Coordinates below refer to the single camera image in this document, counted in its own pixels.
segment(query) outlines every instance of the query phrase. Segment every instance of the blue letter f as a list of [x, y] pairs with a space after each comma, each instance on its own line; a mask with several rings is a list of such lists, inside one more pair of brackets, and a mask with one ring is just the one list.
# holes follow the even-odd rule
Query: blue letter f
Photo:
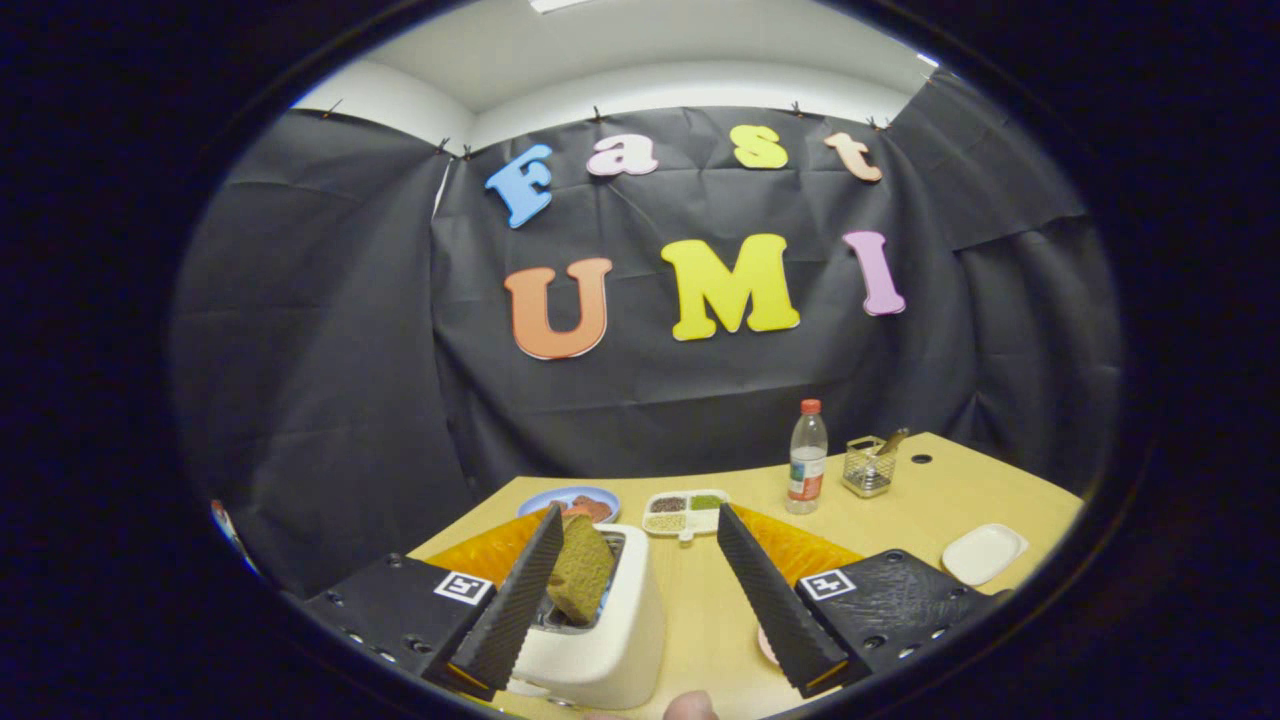
[[[484, 183], [485, 188], [494, 188], [502, 196], [503, 202], [511, 210], [511, 219], [507, 224], [516, 229], [525, 224], [529, 218], [538, 214], [552, 201], [550, 192], [538, 192], [535, 184], [547, 187], [552, 182], [552, 172], [547, 165], [539, 163], [549, 158], [552, 149], [545, 145], [535, 145], [520, 156], [507, 163], [500, 170], [489, 177]], [[521, 169], [529, 165], [529, 172]]]

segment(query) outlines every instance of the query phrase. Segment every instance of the wire basket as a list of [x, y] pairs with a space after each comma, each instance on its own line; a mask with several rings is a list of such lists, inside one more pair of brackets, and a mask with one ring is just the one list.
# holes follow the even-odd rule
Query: wire basket
[[888, 491], [897, 465], [897, 448], [876, 455], [884, 441], [876, 436], [851, 439], [845, 446], [845, 473], [841, 483], [859, 497], [874, 497]]

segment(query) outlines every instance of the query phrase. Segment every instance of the finger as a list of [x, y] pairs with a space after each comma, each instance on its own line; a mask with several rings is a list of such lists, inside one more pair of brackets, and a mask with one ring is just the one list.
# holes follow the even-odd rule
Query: finger
[[712, 708], [712, 696], [707, 691], [692, 691], [671, 701], [662, 720], [719, 720], [719, 715]]

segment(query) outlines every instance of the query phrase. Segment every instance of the black cloth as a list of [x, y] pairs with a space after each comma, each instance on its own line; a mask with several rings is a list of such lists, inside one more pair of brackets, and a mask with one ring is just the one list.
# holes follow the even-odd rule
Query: black cloth
[[448, 158], [291, 111], [230, 170], [187, 255], [172, 355], [192, 475], [297, 594], [416, 547], [475, 502], [429, 320]]
[[[730, 129], [773, 128], [783, 169], [748, 169]], [[847, 132], [884, 177], [850, 174], [822, 140]], [[600, 138], [655, 143], [648, 176], [590, 176]], [[535, 143], [552, 202], [525, 225], [485, 181]], [[1119, 334], [1100, 238], [1070, 184], [997, 109], [951, 79], [887, 131], [837, 118], [664, 109], [515, 138], [454, 164], [433, 220], [434, 324], [463, 466], [485, 489], [516, 474], [643, 477], [786, 461], [800, 400], [823, 400], [832, 450], [908, 425], [1079, 492], [1115, 423]], [[906, 310], [869, 316], [846, 232], [874, 231]], [[677, 342], [664, 245], [707, 241], [733, 266], [754, 233], [786, 238], [800, 325]], [[608, 258], [608, 329], [579, 357], [518, 350], [503, 279], [557, 272], [550, 324], [579, 319], [570, 263]]]

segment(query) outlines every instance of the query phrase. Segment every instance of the plastic bottle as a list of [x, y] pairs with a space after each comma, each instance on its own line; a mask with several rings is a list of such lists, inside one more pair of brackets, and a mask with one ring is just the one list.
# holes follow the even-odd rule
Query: plastic bottle
[[827, 469], [827, 425], [822, 421], [822, 401], [800, 402], [800, 420], [791, 432], [791, 478], [787, 487], [787, 512], [805, 515], [818, 509], [822, 477]]

